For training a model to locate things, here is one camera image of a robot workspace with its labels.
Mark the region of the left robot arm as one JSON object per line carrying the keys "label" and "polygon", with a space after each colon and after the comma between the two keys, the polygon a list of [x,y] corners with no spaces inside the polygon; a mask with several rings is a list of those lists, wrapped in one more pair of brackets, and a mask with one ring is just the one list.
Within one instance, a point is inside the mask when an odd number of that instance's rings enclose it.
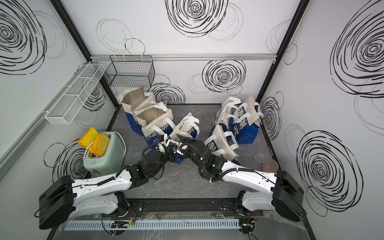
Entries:
{"label": "left robot arm", "polygon": [[84,215],[124,216],[129,210],[124,191],[153,179],[178,147],[173,140],[156,141],[142,151],[139,162],[123,166],[114,174],[84,180],[73,180],[69,175],[59,178],[39,197],[39,209],[34,215],[39,219],[39,228],[51,229]]}

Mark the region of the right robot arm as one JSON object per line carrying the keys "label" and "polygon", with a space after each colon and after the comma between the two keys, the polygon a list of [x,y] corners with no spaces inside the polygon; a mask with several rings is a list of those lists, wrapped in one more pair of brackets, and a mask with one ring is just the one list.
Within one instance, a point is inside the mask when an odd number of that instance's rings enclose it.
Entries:
{"label": "right robot arm", "polygon": [[190,159],[198,166],[201,178],[211,182],[230,182],[249,188],[239,194],[240,207],[249,212],[275,211],[281,217],[299,222],[306,214],[303,208],[304,190],[286,171],[261,172],[242,167],[211,152],[200,140],[185,138],[179,142],[168,140],[174,154]]}

